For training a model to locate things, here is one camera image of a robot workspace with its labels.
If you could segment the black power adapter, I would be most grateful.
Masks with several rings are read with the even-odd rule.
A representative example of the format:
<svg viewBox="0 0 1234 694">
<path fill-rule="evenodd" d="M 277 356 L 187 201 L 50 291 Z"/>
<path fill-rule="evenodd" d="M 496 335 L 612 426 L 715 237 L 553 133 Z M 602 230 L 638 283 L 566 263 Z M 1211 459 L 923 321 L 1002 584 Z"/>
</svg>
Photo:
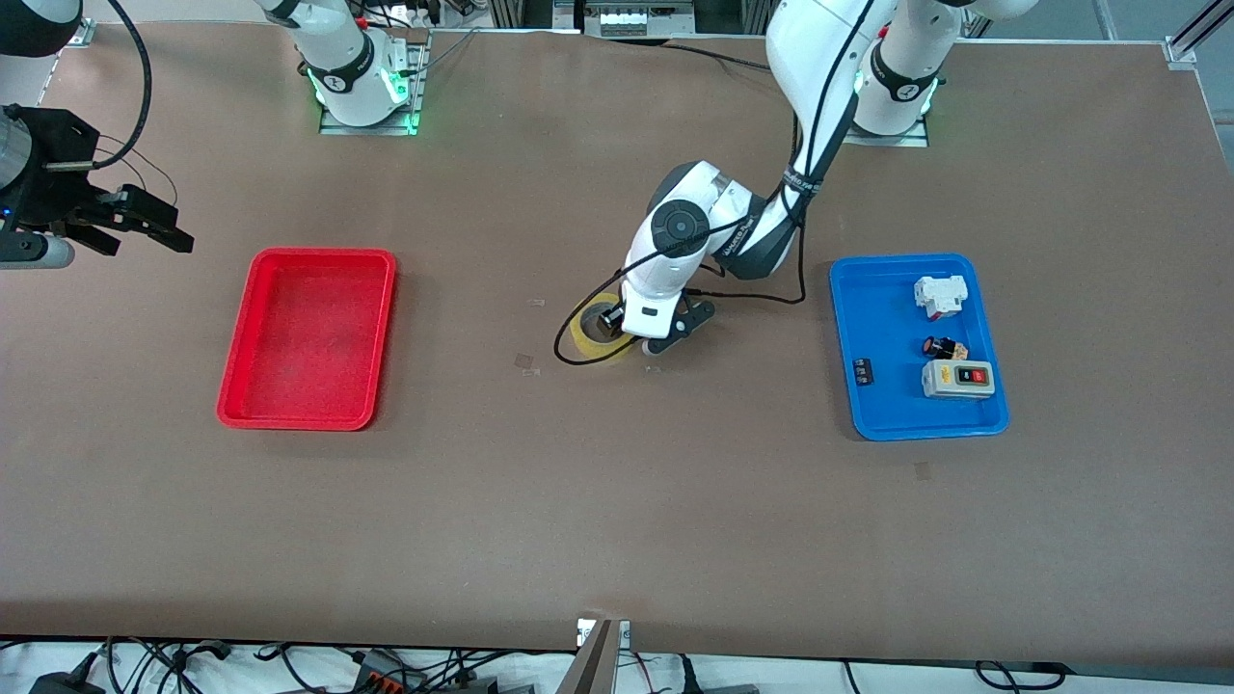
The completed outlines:
<svg viewBox="0 0 1234 694">
<path fill-rule="evenodd" d="M 35 684 L 28 689 L 28 694 L 107 694 L 102 688 L 93 684 L 85 675 L 73 675 L 67 672 L 47 673 L 36 677 Z"/>
</svg>

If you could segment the white circuit breaker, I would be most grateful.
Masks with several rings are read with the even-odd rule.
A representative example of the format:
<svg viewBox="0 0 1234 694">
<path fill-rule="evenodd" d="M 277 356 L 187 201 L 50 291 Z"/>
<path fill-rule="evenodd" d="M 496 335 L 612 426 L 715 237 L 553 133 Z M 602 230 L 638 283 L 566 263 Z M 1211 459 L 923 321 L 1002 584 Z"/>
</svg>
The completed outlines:
<svg viewBox="0 0 1234 694">
<path fill-rule="evenodd" d="M 926 311 L 926 320 L 933 322 L 956 315 L 969 298 L 967 282 L 959 274 L 934 278 L 921 277 L 913 286 L 914 304 Z"/>
</svg>

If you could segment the aluminium frame post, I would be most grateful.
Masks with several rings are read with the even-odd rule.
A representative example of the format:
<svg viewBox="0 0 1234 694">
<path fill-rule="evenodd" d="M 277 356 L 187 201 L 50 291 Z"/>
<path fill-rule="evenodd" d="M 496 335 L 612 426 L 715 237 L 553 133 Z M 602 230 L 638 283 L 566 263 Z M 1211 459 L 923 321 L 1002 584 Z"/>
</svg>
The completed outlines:
<svg viewBox="0 0 1234 694">
<path fill-rule="evenodd" d="M 586 0 L 487 0 L 497 28 L 578 30 Z"/>
</svg>

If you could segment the blue plastic tray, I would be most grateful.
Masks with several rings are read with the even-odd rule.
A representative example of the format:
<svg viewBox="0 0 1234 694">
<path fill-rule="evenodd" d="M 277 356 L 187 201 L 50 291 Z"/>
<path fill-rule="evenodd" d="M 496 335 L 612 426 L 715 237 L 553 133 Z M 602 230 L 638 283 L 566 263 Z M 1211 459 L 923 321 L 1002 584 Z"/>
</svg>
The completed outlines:
<svg viewBox="0 0 1234 694">
<path fill-rule="evenodd" d="M 930 322 L 914 304 L 914 282 L 951 274 L 965 278 L 969 298 L 956 315 Z M 830 294 L 851 424 L 864 440 L 987 438 L 1006 430 L 1009 408 L 1000 359 L 983 315 L 979 274 L 966 256 L 850 256 L 830 268 Z M 922 369 L 930 359 L 922 343 L 930 335 L 964 343 L 967 361 L 991 361 L 996 394 L 983 400 L 926 398 Z M 872 387 L 856 387 L 851 375 L 856 359 L 872 361 Z"/>
</svg>

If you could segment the aluminium corner extrusion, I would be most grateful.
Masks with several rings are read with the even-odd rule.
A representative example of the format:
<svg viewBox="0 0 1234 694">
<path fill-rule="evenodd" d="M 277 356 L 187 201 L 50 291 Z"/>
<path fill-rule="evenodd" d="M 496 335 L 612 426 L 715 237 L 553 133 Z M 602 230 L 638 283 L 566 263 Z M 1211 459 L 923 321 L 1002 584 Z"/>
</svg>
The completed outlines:
<svg viewBox="0 0 1234 694">
<path fill-rule="evenodd" d="M 1206 0 L 1206 4 L 1167 37 L 1165 53 L 1174 65 L 1195 63 L 1195 51 L 1199 44 L 1234 19 L 1234 0 Z"/>
</svg>

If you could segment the red plastic tray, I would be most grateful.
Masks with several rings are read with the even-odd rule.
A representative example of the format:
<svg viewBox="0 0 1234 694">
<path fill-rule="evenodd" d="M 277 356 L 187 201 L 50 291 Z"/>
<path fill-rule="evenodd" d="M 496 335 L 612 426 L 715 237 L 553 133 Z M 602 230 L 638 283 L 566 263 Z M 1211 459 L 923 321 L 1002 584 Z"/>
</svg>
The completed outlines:
<svg viewBox="0 0 1234 694">
<path fill-rule="evenodd" d="M 255 254 L 216 416 L 230 429 L 355 432 L 376 412 L 397 261 L 385 249 Z"/>
</svg>

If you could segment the orange black connector box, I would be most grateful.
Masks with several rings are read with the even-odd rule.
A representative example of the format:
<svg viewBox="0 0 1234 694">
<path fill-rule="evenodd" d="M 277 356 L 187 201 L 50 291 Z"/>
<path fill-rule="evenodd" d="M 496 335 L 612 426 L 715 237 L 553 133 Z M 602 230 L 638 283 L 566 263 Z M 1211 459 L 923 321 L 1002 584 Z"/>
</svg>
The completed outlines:
<svg viewBox="0 0 1234 694">
<path fill-rule="evenodd" d="M 413 694 L 426 680 L 422 672 L 383 650 L 353 652 L 352 659 L 359 667 L 352 694 Z"/>
</svg>

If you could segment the yellow tape roll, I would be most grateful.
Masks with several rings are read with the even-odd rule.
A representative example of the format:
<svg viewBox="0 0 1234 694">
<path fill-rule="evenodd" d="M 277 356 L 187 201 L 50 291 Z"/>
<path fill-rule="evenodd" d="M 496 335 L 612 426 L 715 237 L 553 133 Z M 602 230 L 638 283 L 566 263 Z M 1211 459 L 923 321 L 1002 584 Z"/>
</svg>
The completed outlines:
<svg viewBox="0 0 1234 694">
<path fill-rule="evenodd" d="M 596 331 L 597 303 L 619 303 L 619 299 L 610 294 L 601 294 L 594 303 L 589 303 L 586 307 L 582 307 L 582 311 L 578 312 L 578 316 L 573 317 L 568 324 L 570 340 L 573 340 L 580 361 L 595 361 L 600 363 L 600 361 L 619 359 L 631 347 L 638 345 L 642 338 L 631 333 L 598 335 L 598 331 Z"/>
</svg>

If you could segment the white power strip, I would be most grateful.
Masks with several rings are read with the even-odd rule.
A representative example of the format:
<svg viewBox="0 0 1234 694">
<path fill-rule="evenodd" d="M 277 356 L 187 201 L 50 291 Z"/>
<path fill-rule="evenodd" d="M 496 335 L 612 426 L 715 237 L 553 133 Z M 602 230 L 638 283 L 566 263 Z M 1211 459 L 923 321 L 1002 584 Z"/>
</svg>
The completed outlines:
<svg viewBox="0 0 1234 694">
<path fill-rule="evenodd" d="M 671 40 L 697 28 L 692 0 L 589 0 L 582 26 L 603 40 Z"/>
</svg>

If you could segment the grey on-off switch box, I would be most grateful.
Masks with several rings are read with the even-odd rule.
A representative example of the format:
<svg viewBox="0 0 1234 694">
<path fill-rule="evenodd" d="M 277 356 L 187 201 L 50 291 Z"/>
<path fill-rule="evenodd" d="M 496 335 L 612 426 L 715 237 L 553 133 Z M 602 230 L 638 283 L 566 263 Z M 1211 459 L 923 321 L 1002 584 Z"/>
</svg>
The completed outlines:
<svg viewBox="0 0 1234 694">
<path fill-rule="evenodd" d="M 930 399 L 983 400 L 997 391 L 991 361 L 927 361 L 922 388 Z"/>
</svg>

